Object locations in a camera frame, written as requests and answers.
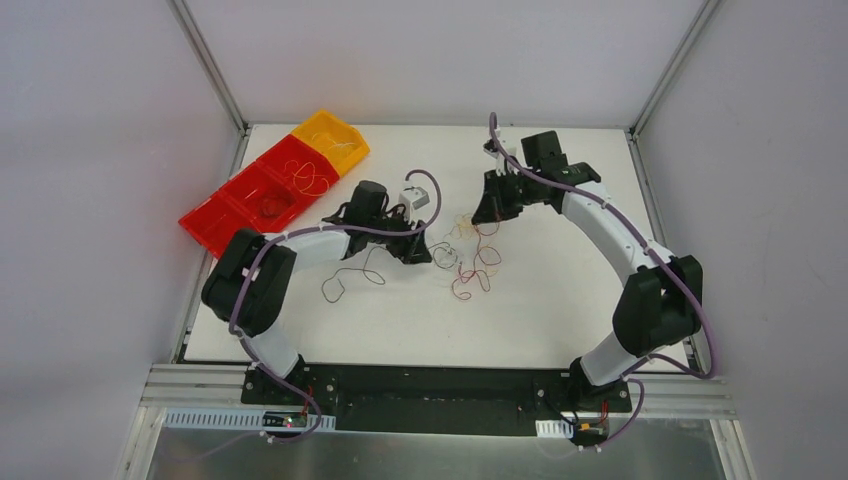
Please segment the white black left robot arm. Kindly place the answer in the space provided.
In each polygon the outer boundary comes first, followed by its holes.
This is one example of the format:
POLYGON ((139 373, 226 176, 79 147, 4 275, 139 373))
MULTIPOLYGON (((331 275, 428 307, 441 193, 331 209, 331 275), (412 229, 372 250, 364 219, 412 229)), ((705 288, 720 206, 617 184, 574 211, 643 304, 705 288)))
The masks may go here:
POLYGON ((370 245, 383 247, 405 265, 431 262, 428 224, 417 215, 440 199, 408 184, 390 202, 382 184, 364 180, 315 227, 277 234, 244 228, 234 234, 202 288, 201 301, 227 323, 252 361, 270 373, 266 389, 279 403, 293 404, 305 390, 305 378, 294 370, 301 355, 279 320, 292 277, 349 259, 370 245))

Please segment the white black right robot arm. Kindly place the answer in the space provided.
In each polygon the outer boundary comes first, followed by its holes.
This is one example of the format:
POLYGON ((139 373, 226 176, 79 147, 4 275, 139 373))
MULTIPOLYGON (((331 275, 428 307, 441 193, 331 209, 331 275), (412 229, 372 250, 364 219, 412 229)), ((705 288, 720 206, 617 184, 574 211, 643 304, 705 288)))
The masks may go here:
POLYGON ((548 205, 587 236, 622 283, 611 333, 569 368, 567 393, 573 405, 595 408, 615 382, 651 354, 701 330, 700 263, 648 239, 614 206, 593 167, 569 162, 556 132, 522 139, 524 165, 497 131, 483 149, 495 167, 484 174, 473 224, 511 220, 527 206, 548 205))

